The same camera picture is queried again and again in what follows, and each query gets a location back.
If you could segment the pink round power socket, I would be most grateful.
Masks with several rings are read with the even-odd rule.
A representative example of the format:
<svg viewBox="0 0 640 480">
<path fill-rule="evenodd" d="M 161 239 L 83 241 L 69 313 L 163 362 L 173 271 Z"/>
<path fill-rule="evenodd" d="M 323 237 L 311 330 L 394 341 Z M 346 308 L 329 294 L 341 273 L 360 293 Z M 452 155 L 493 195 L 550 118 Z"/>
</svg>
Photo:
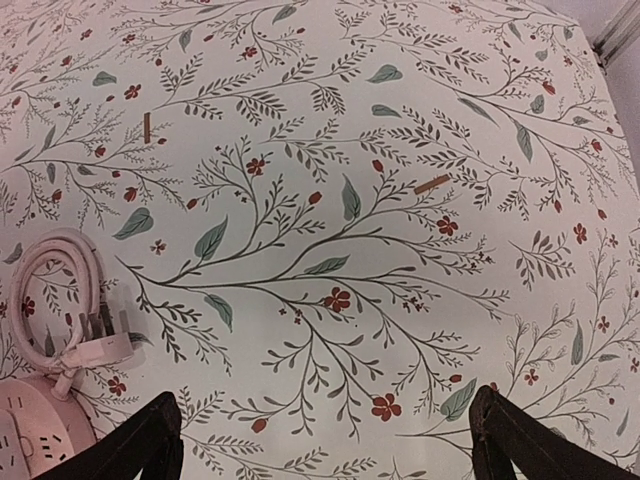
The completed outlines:
<svg viewBox="0 0 640 480">
<path fill-rule="evenodd" d="M 86 412 L 43 376 L 1 381 L 1 477 L 34 479 L 96 444 Z"/>
</svg>

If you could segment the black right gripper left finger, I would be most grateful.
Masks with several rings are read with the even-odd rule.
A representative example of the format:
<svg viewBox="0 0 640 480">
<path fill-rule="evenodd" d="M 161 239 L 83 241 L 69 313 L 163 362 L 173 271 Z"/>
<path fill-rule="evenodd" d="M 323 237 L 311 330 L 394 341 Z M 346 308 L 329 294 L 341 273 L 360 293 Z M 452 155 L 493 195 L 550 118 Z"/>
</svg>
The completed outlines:
<svg viewBox="0 0 640 480">
<path fill-rule="evenodd" d="M 173 393 L 156 396 L 94 446 L 49 471 L 51 479 L 179 479 L 181 412 Z"/>
</svg>

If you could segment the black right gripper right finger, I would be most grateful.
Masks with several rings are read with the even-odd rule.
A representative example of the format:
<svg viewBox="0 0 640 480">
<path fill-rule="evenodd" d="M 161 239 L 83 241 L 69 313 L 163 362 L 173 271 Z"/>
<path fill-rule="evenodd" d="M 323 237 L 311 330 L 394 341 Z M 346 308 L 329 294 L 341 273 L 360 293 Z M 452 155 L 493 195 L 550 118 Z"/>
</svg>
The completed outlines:
<svg viewBox="0 0 640 480">
<path fill-rule="evenodd" d="M 485 385 L 469 408 L 477 479 L 599 480 L 638 476 L 569 442 Z"/>
</svg>

